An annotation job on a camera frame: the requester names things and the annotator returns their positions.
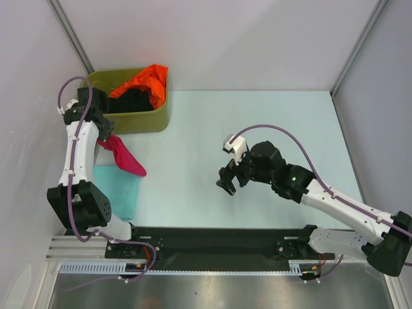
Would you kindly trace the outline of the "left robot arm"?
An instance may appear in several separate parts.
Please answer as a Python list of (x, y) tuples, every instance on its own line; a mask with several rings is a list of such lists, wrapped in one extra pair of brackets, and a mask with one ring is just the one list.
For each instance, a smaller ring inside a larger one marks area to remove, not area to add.
[(130, 223), (113, 214), (109, 198), (94, 184), (96, 144), (113, 132), (114, 122), (104, 116), (109, 99), (97, 88), (79, 88), (77, 94), (63, 110), (66, 158), (58, 185), (47, 190), (47, 200), (67, 231), (74, 231), (74, 223), (81, 235), (102, 232), (112, 241), (120, 239), (120, 250), (133, 258), (141, 253), (142, 241), (132, 235)]

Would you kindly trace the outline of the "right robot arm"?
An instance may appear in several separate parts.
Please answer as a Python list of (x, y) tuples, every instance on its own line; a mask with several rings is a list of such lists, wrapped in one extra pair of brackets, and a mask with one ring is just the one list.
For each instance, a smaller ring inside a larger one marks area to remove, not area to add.
[(219, 171), (218, 187), (230, 195), (248, 182), (264, 183), (281, 198), (317, 209), (348, 226), (348, 230), (307, 225), (297, 242), (304, 258), (317, 253), (333, 253), (367, 261), (388, 276), (400, 275), (411, 250), (411, 216), (399, 211), (391, 214), (353, 200), (326, 185), (314, 172), (286, 163), (271, 142), (248, 147), (242, 137), (232, 135), (223, 151), (234, 157)]

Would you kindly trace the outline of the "magenta red t shirt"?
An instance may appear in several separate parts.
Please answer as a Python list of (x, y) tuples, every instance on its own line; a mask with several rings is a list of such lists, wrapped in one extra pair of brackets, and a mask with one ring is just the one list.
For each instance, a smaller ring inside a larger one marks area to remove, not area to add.
[(133, 156), (120, 137), (110, 135), (106, 140), (97, 140), (97, 144), (112, 152), (115, 163), (120, 170), (141, 177), (147, 175), (145, 168)]

